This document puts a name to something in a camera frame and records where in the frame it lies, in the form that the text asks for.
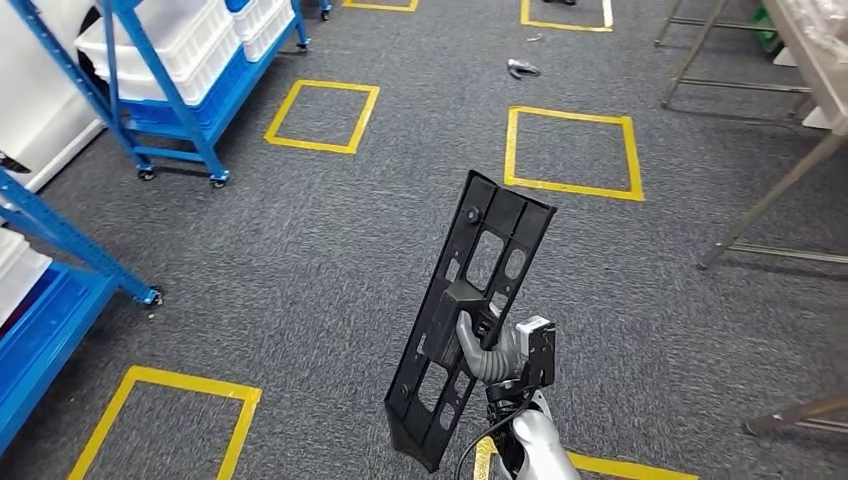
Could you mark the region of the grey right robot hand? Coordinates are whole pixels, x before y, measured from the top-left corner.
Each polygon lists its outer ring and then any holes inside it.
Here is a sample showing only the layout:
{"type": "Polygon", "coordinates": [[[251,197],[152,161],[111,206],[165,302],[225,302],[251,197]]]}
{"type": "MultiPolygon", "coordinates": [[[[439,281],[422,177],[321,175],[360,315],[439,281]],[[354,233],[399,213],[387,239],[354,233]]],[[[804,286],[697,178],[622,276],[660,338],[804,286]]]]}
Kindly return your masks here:
{"type": "Polygon", "coordinates": [[[473,333],[470,314],[461,311],[456,323],[456,335],[473,376],[494,383],[520,376],[524,361],[509,326],[502,327],[495,346],[485,350],[473,333]]]}

